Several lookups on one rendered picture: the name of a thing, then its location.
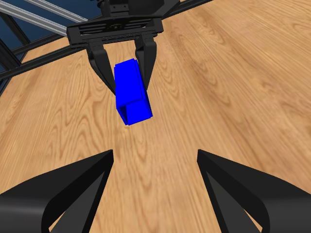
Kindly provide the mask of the silver aluminium frame rail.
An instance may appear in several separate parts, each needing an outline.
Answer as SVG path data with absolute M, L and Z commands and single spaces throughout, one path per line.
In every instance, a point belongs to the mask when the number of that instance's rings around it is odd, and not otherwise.
M 82 16 L 79 16 L 73 12 L 70 12 L 64 8 L 61 8 L 55 4 L 52 4 L 46 0 L 24 0 L 30 4 L 33 4 L 37 7 L 40 7 L 42 9 L 45 9 L 49 12 L 52 12 L 54 14 L 57 14 L 61 17 L 64 17 L 68 20 L 71 20 L 73 22 L 76 22 L 76 23 L 80 23 L 80 22 L 85 22 L 85 21 L 88 21 L 88 19 L 82 17 Z
M 0 12 L 16 17 L 20 20 L 26 21 L 58 35 L 67 37 L 67 28 L 65 26 L 44 17 L 38 16 L 24 9 L 21 9 L 19 7 L 16 7 L 14 5 L 11 5 L 2 0 L 0 0 Z

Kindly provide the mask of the blue hollow socket block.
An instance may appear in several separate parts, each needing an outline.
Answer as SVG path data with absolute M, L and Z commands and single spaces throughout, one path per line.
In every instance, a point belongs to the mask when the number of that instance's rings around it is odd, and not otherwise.
M 138 61 L 130 59 L 114 67 L 116 109 L 125 125 L 153 116 L 149 98 L 140 74 Z

